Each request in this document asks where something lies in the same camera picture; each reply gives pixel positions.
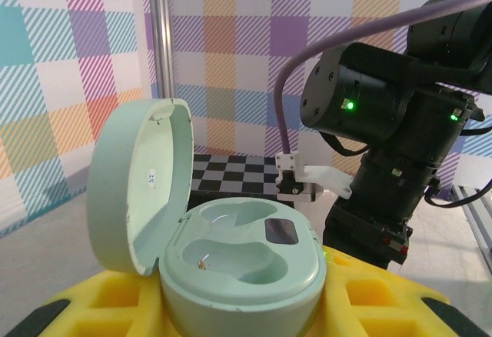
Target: checkered board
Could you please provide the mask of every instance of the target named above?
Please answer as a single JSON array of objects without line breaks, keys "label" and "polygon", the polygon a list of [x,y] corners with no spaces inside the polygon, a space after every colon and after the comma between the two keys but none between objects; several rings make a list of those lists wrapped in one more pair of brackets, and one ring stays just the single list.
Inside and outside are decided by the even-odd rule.
[{"label": "checkered board", "polygon": [[274,199],[277,177],[274,158],[195,154],[191,190]]}]

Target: plaid wall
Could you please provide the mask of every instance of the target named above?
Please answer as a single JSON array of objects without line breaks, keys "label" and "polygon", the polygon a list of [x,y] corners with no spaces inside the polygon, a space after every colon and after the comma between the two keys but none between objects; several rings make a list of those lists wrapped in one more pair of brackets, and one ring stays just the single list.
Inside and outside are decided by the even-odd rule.
[{"label": "plaid wall", "polygon": [[108,115],[151,97],[149,12],[148,0],[0,0],[0,237],[83,192]]},{"label": "plaid wall", "polygon": [[[178,96],[194,115],[197,151],[269,155],[281,150],[272,89],[280,67],[306,45],[351,26],[423,5],[427,0],[171,0],[175,81]],[[406,28],[366,38],[402,52]],[[303,84],[316,62],[310,60],[289,79],[284,109],[293,149],[306,163],[332,164],[355,173],[359,157],[331,151],[299,119]],[[480,104],[492,114],[490,98]],[[483,185],[492,172],[492,135],[460,140],[441,174],[449,187],[455,172],[460,183]],[[356,142],[344,141],[356,149]],[[477,159],[489,169],[475,169]]]}]

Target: small sticker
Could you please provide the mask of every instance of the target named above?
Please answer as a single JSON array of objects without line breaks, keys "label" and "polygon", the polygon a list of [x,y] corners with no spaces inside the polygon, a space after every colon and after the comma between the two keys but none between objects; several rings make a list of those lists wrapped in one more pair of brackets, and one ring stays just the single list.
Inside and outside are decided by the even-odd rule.
[{"label": "small sticker", "polygon": [[344,98],[344,101],[341,103],[341,107],[343,110],[347,108],[348,98]]},{"label": "small sticker", "polygon": [[148,186],[151,189],[155,189],[155,169],[151,169],[148,173]]}]

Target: gray floor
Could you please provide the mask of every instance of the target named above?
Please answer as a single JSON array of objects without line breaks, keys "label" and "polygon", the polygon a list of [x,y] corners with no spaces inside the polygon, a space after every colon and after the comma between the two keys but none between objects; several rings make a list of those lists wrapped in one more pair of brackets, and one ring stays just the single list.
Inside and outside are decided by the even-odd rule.
[{"label": "gray floor", "polygon": [[[321,234],[334,196],[301,206]],[[492,332],[492,277],[460,209],[421,204],[404,266],[391,271],[447,294],[482,329]],[[85,195],[0,240],[0,335],[58,292],[102,270],[92,255]]]}]

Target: black cable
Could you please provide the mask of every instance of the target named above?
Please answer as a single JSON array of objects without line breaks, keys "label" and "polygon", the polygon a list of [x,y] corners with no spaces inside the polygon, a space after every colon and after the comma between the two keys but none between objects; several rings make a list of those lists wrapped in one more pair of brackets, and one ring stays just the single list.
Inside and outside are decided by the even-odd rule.
[{"label": "black cable", "polygon": [[486,128],[464,129],[461,131],[460,135],[484,135],[485,133],[491,131],[492,131],[492,125]]},{"label": "black cable", "polygon": [[483,187],[476,194],[470,197],[466,197],[465,199],[462,200],[450,202],[449,204],[437,204],[436,202],[432,201],[430,196],[425,196],[424,199],[427,204],[430,204],[432,206],[437,206],[438,208],[451,209],[451,208],[457,208],[458,206],[470,204],[471,202],[478,200],[480,197],[483,197],[491,189],[492,189],[492,179],[487,183],[485,187]]},{"label": "black cable", "polygon": [[320,132],[320,135],[321,135],[321,137],[323,137],[323,140],[327,144],[329,144],[329,146],[333,150],[335,150],[336,152],[338,152],[342,156],[357,156],[357,155],[363,154],[364,152],[366,152],[370,148],[370,146],[367,145],[367,146],[365,146],[365,147],[363,147],[357,151],[348,150],[341,144],[340,141],[338,141],[338,138],[336,136],[329,135],[329,134],[323,133],[323,132]]}]

